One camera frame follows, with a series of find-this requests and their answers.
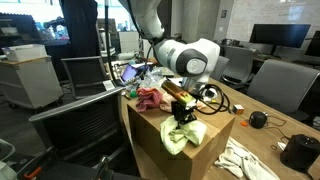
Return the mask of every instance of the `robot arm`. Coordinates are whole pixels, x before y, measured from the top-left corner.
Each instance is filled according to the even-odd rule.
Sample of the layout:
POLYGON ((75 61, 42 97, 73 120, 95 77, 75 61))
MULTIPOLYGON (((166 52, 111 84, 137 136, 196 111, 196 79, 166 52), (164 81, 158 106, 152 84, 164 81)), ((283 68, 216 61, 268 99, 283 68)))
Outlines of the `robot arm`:
MULTIPOLYGON (((119 0, 130 12, 129 0, 119 0)), ((182 77, 187 77, 183 88, 197 94, 207 84, 220 52, 220 47, 206 39, 183 44, 163 37, 164 29, 157 15, 161 0, 130 0, 132 14, 141 36, 153 43, 158 61, 182 77)))

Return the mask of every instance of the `concrete pillar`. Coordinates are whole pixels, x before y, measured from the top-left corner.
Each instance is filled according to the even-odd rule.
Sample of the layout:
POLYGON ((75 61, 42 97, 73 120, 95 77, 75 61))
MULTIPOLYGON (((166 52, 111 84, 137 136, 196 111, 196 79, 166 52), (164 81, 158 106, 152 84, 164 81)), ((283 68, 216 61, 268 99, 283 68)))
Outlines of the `concrete pillar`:
POLYGON ((220 0, 184 0, 182 38, 213 40, 220 0))

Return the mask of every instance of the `white towel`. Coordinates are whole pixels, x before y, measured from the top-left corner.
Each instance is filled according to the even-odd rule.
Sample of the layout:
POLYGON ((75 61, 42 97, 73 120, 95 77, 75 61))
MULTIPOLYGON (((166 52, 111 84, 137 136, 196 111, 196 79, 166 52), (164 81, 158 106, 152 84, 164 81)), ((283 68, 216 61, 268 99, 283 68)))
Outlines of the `white towel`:
POLYGON ((199 146, 206 134, 207 126, 200 121, 192 121, 176 129, 178 122, 174 116, 168 117, 160 125, 161 140, 166 149, 173 155, 178 154, 186 146, 188 140, 199 146))
POLYGON ((251 180, 280 179, 257 156, 232 137, 229 137, 225 151, 214 164, 217 167, 228 169, 238 178, 241 178, 244 173, 251 180))

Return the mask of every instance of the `office chair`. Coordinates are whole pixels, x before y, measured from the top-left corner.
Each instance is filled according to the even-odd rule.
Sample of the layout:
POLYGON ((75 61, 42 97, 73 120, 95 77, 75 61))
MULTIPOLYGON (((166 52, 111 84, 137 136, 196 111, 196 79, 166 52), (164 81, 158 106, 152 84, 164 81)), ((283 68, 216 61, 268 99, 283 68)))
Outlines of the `office chair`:
POLYGON ((213 79, 215 79, 215 80, 217 80, 217 81, 221 81, 222 73, 223 73, 223 71, 225 70, 228 62, 229 62, 229 59, 228 59, 228 58, 219 56, 219 57, 218 57, 217 64, 216 64, 216 66, 214 67, 214 69, 213 69, 210 77, 213 78, 213 79))
POLYGON ((103 81, 108 80, 102 58, 81 57, 61 59, 75 99, 106 91, 103 81))
POLYGON ((225 47, 225 57, 230 59, 225 70, 223 71, 222 79, 225 83, 231 85, 244 85, 252 78, 251 73, 253 53, 249 49, 227 46, 225 47))
MULTIPOLYGON (((55 147, 58 160, 93 167, 107 155, 112 167, 112 162, 119 163, 122 152, 130 148, 120 124, 121 90, 117 87, 86 97, 32 116, 29 121, 45 147, 55 147)), ((130 163, 125 161, 119 168, 130 163)))
POLYGON ((254 76, 247 95, 297 120, 304 120, 307 115, 299 113, 298 108, 319 74, 319 70, 267 60, 254 76))

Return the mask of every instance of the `yellow cloth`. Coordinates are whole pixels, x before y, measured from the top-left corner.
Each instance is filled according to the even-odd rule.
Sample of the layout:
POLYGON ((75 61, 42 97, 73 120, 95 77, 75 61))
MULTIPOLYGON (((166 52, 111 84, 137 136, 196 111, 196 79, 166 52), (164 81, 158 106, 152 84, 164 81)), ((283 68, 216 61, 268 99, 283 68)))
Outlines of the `yellow cloth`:
POLYGON ((199 146, 206 134, 207 126, 200 121, 192 121, 176 129, 178 122, 174 116, 168 117, 160 125, 161 140, 166 149, 173 155, 178 154, 186 146, 188 140, 199 146))

